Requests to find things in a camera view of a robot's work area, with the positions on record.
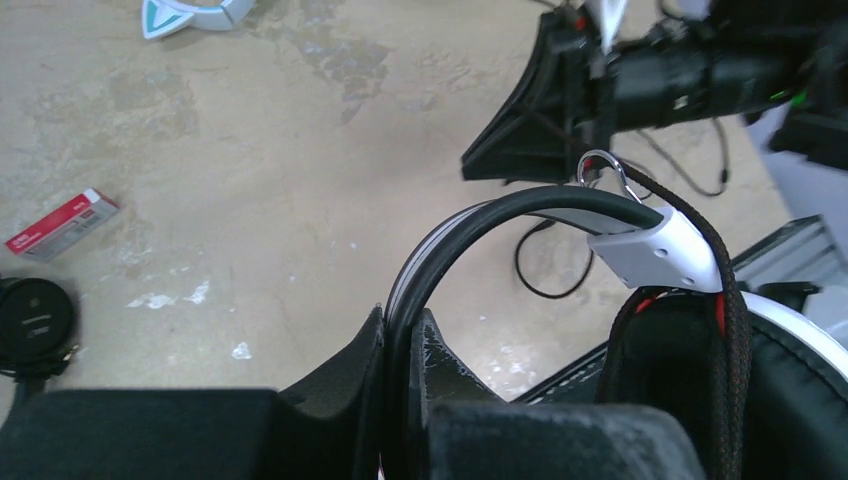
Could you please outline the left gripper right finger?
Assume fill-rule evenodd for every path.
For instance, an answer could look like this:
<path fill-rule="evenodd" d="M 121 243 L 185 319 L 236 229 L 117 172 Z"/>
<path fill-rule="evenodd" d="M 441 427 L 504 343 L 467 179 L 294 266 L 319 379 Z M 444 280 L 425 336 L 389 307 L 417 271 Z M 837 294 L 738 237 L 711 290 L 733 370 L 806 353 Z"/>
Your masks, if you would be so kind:
<path fill-rule="evenodd" d="M 637 405 L 506 403 L 445 344 L 430 311 L 412 335 L 411 479 L 702 479 L 670 415 Z"/>

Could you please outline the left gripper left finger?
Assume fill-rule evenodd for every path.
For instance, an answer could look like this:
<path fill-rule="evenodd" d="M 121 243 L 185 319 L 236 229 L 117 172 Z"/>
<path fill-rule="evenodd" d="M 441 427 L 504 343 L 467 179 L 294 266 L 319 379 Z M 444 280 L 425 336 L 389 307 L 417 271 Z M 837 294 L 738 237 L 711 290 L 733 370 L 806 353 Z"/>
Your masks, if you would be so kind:
<path fill-rule="evenodd" d="M 284 390 L 62 390 L 1 430 L 5 479 L 373 479 L 385 324 Z"/>

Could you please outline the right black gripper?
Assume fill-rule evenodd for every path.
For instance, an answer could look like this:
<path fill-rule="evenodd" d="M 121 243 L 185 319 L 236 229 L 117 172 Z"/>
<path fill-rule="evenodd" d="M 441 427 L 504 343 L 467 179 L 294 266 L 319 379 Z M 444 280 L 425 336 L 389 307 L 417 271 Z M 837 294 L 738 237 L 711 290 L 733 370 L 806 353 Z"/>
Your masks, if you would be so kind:
<path fill-rule="evenodd" d="M 846 2 L 712 1 L 701 18 L 657 6 L 659 21 L 624 41 L 624 1 L 542 14 L 516 86 L 461 157 L 463 178 L 566 183 L 584 120 L 617 133 L 785 105 L 780 133 L 846 132 Z"/>

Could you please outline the white and black headphones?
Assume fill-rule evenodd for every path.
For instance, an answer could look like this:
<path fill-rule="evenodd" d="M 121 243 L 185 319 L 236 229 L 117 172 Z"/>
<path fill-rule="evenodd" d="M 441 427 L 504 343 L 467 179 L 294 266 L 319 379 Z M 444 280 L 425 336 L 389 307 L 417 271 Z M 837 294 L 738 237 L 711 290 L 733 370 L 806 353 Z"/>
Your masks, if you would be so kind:
<path fill-rule="evenodd" d="M 517 191 L 461 211 L 408 258 L 388 300 L 388 377 L 407 378 L 412 334 L 445 273 L 477 240 L 521 215 L 584 231 L 590 249 L 631 290 L 617 313 L 597 405 L 670 415 L 712 479 L 843 479 L 847 475 L 847 350 L 805 316 L 737 281 L 714 227 L 674 193 L 618 164 L 622 193 L 582 184 Z M 629 383 L 623 341 L 657 300 L 709 309 L 707 375 Z"/>

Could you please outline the black headphones with cable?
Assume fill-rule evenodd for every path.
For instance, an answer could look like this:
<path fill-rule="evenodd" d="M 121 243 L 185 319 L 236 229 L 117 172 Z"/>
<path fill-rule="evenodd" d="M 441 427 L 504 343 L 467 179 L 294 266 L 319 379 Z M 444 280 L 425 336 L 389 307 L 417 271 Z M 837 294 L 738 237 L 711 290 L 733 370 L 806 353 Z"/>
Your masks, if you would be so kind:
<path fill-rule="evenodd" d="M 70 295 L 42 278 L 1 280 L 1 375 L 15 383 L 11 408 L 45 390 L 78 349 L 78 319 Z"/>

